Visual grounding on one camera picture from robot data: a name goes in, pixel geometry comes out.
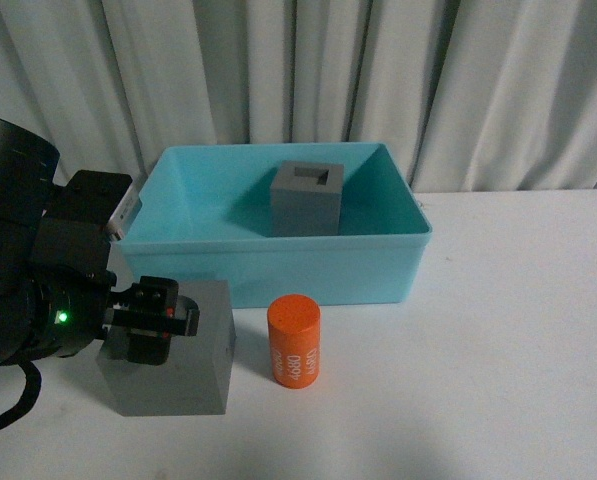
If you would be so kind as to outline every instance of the orange cylinder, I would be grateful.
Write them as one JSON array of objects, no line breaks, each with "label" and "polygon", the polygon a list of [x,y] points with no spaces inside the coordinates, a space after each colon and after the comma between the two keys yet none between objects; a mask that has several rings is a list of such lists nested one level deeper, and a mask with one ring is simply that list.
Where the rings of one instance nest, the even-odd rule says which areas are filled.
[{"label": "orange cylinder", "polygon": [[267,310],[274,378],[304,388],[320,373],[320,307],[305,295],[277,298]]}]

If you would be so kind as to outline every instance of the white curtain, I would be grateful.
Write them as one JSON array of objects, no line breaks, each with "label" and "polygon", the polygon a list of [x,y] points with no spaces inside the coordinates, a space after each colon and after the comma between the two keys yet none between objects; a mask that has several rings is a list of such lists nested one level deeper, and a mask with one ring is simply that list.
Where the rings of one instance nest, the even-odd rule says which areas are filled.
[{"label": "white curtain", "polygon": [[595,188],[597,0],[0,0],[0,117],[58,183],[381,141],[419,192]]}]

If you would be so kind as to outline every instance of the light blue plastic bin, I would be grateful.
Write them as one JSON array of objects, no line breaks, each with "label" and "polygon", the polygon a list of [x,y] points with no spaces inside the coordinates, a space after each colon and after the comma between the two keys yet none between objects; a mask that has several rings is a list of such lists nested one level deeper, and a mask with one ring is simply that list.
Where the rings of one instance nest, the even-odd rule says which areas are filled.
[{"label": "light blue plastic bin", "polygon": [[[342,163],[340,234],[272,237],[283,161]],[[172,147],[143,187],[120,247],[134,275],[226,279],[235,308],[302,293],[321,305],[404,300],[431,225],[378,143]]]}]

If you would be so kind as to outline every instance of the gray block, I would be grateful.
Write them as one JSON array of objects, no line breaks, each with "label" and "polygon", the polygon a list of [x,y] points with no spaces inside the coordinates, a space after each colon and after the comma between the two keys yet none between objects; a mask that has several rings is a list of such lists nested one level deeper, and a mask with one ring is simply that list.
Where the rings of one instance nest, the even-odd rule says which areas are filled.
[{"label": "gray block", "polygon": [[340,164],[284,162],[271,184],[274,235],[338,235],[343,173]]},{"label": "gray block", "polygon": [[236,332],[226,281],[180,283],[179,295],[198,303],[195,337],[174,336],[163,365],[126,360],[125,330],[112,327],[96,359],[125,416],[224,414]]}]

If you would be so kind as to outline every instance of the white tabletop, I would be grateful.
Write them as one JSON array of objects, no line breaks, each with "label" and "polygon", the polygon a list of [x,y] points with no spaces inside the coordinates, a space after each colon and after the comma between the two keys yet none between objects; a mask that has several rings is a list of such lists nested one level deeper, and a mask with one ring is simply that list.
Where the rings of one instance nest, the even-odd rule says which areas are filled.
[{"label": "white tabletop", "polygon": [[[597,191],[418,199],[409,299],[324,307],[312,386],[276,384],[265,310],[235,310],[226,415],[124,418],[94,342],[37,362],[0,479],[597,479]],[[0,413],[23,385],[0,368]]]}]

